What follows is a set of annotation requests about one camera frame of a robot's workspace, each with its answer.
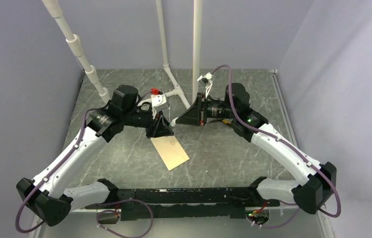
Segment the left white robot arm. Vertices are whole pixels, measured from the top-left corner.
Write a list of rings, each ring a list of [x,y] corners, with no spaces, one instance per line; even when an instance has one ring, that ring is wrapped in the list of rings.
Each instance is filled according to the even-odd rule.
[[[77,170],[127,126],[143,128],[147,138],[174,134],[163,115],[163,110],[169,106],[166,95],[155,88],[148,95],[149,108],[144,110],[138,90],[121,85],[104,107],[87,110],[78,134],[62,153],[34,178],[22,178],[17,183],[23,207],[29,208],[50,227],[79,208],[93,204],[114,207],[118,188],[105,178],[75,188],[68,185]]]

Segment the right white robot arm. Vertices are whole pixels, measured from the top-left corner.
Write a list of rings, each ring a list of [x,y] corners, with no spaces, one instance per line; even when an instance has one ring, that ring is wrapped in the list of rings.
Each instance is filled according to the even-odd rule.
[[[241,83],[226,86],[224,100],[198,93],[192,106],[171,124],[204,126],[208,119],[230,119],[230,126],[238,136],[266,151],[294,178],[259,177],[249,186],[249,201],[260,206],[267,200],[278,200],[296,204],[309,214],[320,211],[336,189],[335,165],[320,163],[292,145],[250,107],[249,100],[250,95]]]

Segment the white green glue stick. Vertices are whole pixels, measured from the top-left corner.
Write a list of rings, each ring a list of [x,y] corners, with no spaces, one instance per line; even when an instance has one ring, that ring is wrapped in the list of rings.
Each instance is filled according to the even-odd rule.
[[[174,128],[176,126],[176,121],[177,121],[178,118],[174,118],[171,122],[170,122],[170,128]]]

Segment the tan paper envelope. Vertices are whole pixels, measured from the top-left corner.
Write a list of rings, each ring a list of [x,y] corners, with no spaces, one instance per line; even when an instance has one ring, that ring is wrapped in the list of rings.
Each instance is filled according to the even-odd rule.
[[[175,136],[151,138],[151,142],[169,171],[189,160]]]

